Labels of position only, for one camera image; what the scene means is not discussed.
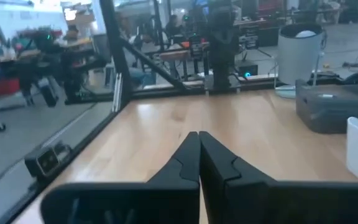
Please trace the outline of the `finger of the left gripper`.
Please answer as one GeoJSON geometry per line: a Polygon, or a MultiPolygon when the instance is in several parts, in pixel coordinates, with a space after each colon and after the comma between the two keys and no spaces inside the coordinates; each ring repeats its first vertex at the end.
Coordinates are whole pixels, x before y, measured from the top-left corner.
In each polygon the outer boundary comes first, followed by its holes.
{"type": "Polygon", "coordinates": [[[309,79],[309,85],[355,85],[358,84],[358,72],[353,73],[347,78],[341,78],[337,73],[319,72],[312,73],[309,79]]]}

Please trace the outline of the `person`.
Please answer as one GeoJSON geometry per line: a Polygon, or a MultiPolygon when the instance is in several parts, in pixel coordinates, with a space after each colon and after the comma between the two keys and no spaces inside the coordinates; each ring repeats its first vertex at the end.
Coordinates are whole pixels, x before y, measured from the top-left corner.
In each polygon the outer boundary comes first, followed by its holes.
{"type": "Polygon", "coordinates": [[[165,27],[165,31],[168,38],[172,38],[175,35],[181,35],[182,34],[182,25],[178,19],[178,16],[176,14],[172,14],[169,17],[169,21],[165,27]]]}

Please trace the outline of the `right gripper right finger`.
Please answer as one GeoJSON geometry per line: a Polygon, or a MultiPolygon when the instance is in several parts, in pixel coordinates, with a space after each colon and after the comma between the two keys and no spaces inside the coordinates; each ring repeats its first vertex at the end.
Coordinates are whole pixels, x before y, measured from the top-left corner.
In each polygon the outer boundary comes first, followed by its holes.
{"type": "Polygon", "coordinates": [[[358,224],[358,183],[275,180],[200,132],[210,224],[358,224]]]}

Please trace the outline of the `dark grey translucent bin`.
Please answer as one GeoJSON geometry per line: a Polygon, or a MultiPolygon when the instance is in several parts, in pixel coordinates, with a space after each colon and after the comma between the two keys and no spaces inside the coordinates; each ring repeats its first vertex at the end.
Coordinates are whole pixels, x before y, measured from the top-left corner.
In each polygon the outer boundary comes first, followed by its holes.
{"type": "Polygon", "coordinates": [[[311,86],[297,80],[296,113],[313,132],[344,134],[347,119],[358,119],[358,83],[345,79],[340,85],[311,86]]]}

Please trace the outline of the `wooden side table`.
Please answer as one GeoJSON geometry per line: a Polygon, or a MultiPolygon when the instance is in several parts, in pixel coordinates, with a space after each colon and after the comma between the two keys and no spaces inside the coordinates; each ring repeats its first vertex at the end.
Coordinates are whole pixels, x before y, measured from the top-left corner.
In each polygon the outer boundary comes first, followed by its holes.
{"type": "Polygon", "coordinates": [[[179,79],[179,81],[188,81],[187,59],[189,53],[187,50],[172,49],[160,54],[160,59],[168,62],[171,76],[179,79]],[[178,71],[176,61],[182,65],[181,71],[178,71]]]}

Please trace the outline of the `black aluminium table frame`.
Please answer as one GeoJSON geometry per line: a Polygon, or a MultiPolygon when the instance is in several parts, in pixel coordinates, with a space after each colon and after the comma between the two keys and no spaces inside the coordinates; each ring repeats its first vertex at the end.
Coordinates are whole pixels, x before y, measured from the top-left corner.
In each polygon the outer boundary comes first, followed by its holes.
{"type": "MultiPolygon", "coordinates": [[[[211,68],[211,61],[209,59],[210,49],[208,38],[210,37],[212,25],[218,25],[219,22],[214,21],[213,16],[206,16],[202,13],[202,9],[204,8],[203,5],[194,5],[190,13],[190,18],[185,21],[187,23],[185,38],[190,43],[190,45],[185,49],[180,49],[187,50],[189,57],[191,57],[194,62],[202,61],[204,63],[203,79],[196,82],[194,85],[190,85],[187,81],[179,81],[179,79],[174,78],[168,71],[164,70],[152,60],[153,55],[157,54],[160,57],[162,52],[169,51],[163,48],[163,29],[158,9],[155,10],[155,20],[158,42],[161,46],[161,49],[144,54],[140,51],[140,48],[138,48],[135,44],[130,43],[119,34],[119,22],[118,19],[116,19],[117,12],[114,9],[113,1],[99,0],[99,3],[101,4],[103,18],[107,23],[105,27],[109,42],[109,53],[113,57],[116,70],[123,75],[123,80],[119,82],[119,88],[117,88],[114,93],[105,93],[98,96],[92,96],[89,98],[84,98],[82,101],[84,103],[102,103],[112,101],[112,112],[75,147],[72,148],[71,154],[63,159],[60,167],[57,168],[51,176],[47,177],[43,181],[38,181],[36,178],[32,177],[33,181],[27,188],[27,192],[18,202],[16,202],[0,217],[0,224],[10,224],[13,222],[58,176],[63,173],[64,170],[72,167],[74,163],[78,161],[80,156],[85,155],[89,151],[87,147],[91,144],[91,142],[99,136],[100,132],[122,111],[122,109],[131,100],[199,95],[203,93],[224,93],[230,90],[263,90],[271,88],[275,83],[275,81],[273,81],[273,77],[276,77],[275,74],[243,78],[235,71],[235,65],[232,65],[231,73],[233,75],[229,77],[229,80],[232,84],[240,82],[241,85],[239,87],[230,88],[226,91],[215,90],[213,88],[213,69],[211,68]],[[168,86],[158,87],[157,85],[153,85],[151,88],[146,90],[133,90],[129,85],[129,66],[127,65],[127,59],[124,55],[126,50],[128,50],[135,58],[139,59],[142,65],[148,66],[153,72],[164,78],[168,82],[168,86]]],[[[249,30],[250,37],[247,37],[245,42],[247,44],[257,45],[257,29],[262,21],[242,21],[236,23],[233,18],[233,10],[228,10],[231,13],[231,19],[234,22],[235,30],[237,31],[240,28],[249,30]]]]}

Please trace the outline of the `red crate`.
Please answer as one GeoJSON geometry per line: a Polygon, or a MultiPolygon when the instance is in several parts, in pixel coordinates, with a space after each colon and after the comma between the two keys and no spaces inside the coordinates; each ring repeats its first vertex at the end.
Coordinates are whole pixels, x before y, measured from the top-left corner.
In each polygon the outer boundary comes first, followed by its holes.
{"type": "Polygon", "coordinates": [[[20,90],[18,78],[0,80],[0,96],[11,95],[20,90]]]}

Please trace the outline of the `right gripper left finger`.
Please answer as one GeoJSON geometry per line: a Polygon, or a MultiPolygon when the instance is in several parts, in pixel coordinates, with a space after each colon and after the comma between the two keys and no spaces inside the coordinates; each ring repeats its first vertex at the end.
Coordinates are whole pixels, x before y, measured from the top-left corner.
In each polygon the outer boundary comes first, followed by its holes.
{"type": "Polygon", "coordinates": [[[198,224],[200,138],[190,132],[146,182],[64,184],[42,199],[45,224],[198,224]]]}

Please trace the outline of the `black box blue light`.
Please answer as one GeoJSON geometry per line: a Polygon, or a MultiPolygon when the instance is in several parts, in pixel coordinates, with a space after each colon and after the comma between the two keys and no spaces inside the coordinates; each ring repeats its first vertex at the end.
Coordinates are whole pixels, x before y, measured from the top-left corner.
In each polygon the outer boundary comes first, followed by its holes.
{"type": "Polygon", "coordinates": [[[251,61],[239,61],[235,65],[235,71],[243,78],[258,75],[258,65],[251,61]]]}

